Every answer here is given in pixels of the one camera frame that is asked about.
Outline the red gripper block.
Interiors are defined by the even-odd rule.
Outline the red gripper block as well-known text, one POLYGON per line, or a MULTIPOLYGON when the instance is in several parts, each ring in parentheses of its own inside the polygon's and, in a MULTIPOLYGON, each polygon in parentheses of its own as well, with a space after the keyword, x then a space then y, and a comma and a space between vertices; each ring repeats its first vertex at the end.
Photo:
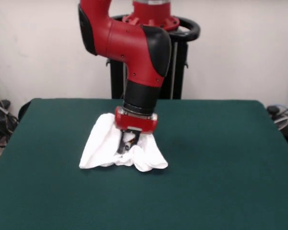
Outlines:
MULTIPOLYGON (((118 106, 115 110, 115 126, 120 129, 120 141, 117 153, 123 153, 125 148, 124 134, 128 129, 140 131, 144 134, 153 134, 158 122, 158 115, 153 113, 150 116, 136 115, 129 113, 118 106)), ((128 146, 133 147, 138 144, 140 132, 134 132, 134 137, 128 141, 128 146)))

